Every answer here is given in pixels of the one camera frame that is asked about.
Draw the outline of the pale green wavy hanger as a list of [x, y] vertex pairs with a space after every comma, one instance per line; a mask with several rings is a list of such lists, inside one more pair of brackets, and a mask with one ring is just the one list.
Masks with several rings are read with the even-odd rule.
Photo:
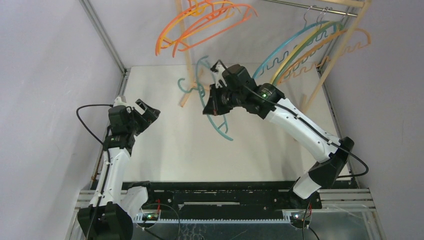
[[325, 32], [328, 28], [333, 28], [333, 32], [335, 33], [337, 30], [343, 29], [343, 24], [341, 21], [327, 21], [327, 20], [321, 20], [318, 21], [320, 18], [318, 17], [315, 23], [312, 23], [310, 25], [305, 25], [304, 28], [300, 31], [298, 31], [296, 34], [294, 34], [292, 37], [287, 39], [285, 42], [283, 42], [278, 48], [276, 48], [266, 60], [263, 61], [263, 64], [266, 64], [274, 55], [276, 55], [280, 50], [282, 50], [285, 46], [290, 44], [293, 40], [301, 36], [303, 33], [308, 32], [310, 29], [313, 29], [313, 31], [310, 32], [308, 36], [306, 36], [299, 44], [297, 44], [291, 52], [286, 51], [283, 54], [283, 58], [281, 61], [278, 61], [280, 63], [280, 66], [274, 73], [273, 77], [270, 79], [270, 83], [273, 85], [277, 84], [277, 78], [279, 78], [282, 75], [282, 71], [287, 68], [287, 65], [291, 63], [295, 57], [308, 45], [310, 45], [314, 39], [321, 35], [323, 32]]

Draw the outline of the teal plastic hanger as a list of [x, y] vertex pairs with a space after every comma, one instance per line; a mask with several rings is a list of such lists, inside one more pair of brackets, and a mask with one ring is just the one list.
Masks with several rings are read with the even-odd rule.
[[[215, 85], [213, 74], [210, 70], [212, 66], [209, 62], [209, 56], [205, 55], [197, 60], [195, 65], [187, 67], [188, 77], [181, 77], [177, 80], [177, 87], [183, 92], [183, 96], [178, 103], [181, 108], [186, 105], [192, 95], [198, 95], [201, 106], [205, 107], [210, 95], [210, 85]], [[234, 140], [228, 135], [229, 124], [226, 115], [206, 115], [206, 117], [219, 135], [228, 141]]]

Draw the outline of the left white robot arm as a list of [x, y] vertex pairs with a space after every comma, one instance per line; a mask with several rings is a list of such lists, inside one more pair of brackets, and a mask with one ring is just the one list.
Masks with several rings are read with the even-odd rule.
[[153, 207], [157, 196], [145, 186], [130, 188], [124, 198], [121, 191], [124, 173], [131, 160], [135, 138], [144, 132], [160, 111], [141, 99], [135, 104], [144, 112], [118, 96], [109, 105], [109, 126], [102, 145], [103, 164], [98, 184], [89, 205], [77, 213], [77, 220], [87, 240], [130, 240], [133, 221], [141, 206]]

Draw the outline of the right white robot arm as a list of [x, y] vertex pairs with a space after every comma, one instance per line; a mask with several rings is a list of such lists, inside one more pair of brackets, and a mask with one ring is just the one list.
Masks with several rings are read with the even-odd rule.
[[302, 208], [321, 188], [331, 187], [347, 164], [354, 142], [328, 133], [298, 110], [271, 83], [258, 85], [240, 64], [226, 67], [219, 62], [210, 71], [218, 84], [209, 86], [209, 98], [202, 113], [220, 116], [237, 107], [283, 128], [314, 157], [315, 164], [291, 188], [289, 203]]

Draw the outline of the blue wavy hanger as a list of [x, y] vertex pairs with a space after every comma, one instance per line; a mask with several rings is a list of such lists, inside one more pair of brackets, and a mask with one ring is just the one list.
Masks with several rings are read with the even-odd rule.
[[301, 30], [299, 30], [298, 32], [296, 32], [295, 34], [293, 34], [291, 37], [287, 38], [281, 45], [279, 45], [260, 65], [259, 67], [256, 69], [256, 71], [254, 72], [252, 78], [257, 79], [258, 77], [260, 77], [261, 75], [263, 75], [265, 73], [266, 70], [270, 70], [272, 69], [275, 64], [281, 63], [285, 58], [288, 57], [289, 55], [289, 51], [285, 51], [282, 54], [282, 57], [279, 58], [278, 57], [278, 53], [283, 50], [291, 41], [295, 40], [297, 37], [299, 37], [301, 34], [303, 34], [304, 32], [308, 31], [309, 29], [311, 29], [312, 27], [317, 26], [317, 23], [312, 23], [312, 24], [308, 24], [308, 21], [306, 20], [306, 13], [309, 10], [306, 10], [304, 15], [303, 15], [303, 20], [304, 20], [304, 26]]

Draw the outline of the pale yellow wavy hanger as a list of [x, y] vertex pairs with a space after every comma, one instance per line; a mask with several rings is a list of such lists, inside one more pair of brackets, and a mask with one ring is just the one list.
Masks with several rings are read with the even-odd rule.
[[273, 77], [270, 80], [270, 83], [273, 85], [277, 85], [278, 78], [281, 76], [282, 70], [286, 67], [286, 65], [293, 61], [293, 58], [296, 57], [304, 48], [308, 46], [309, 43], [314, 41], [319, 34], [323, 33], [326, 29], [333, 27], [333, 31], [341, 30], [343, 28], [343, 24], [341, 21], [328, 21], [322, 26], [314, 29], [308, 36], [306, 36], [287, 56], [287, 58], [282, 62], [279, 68], [274, 73]]

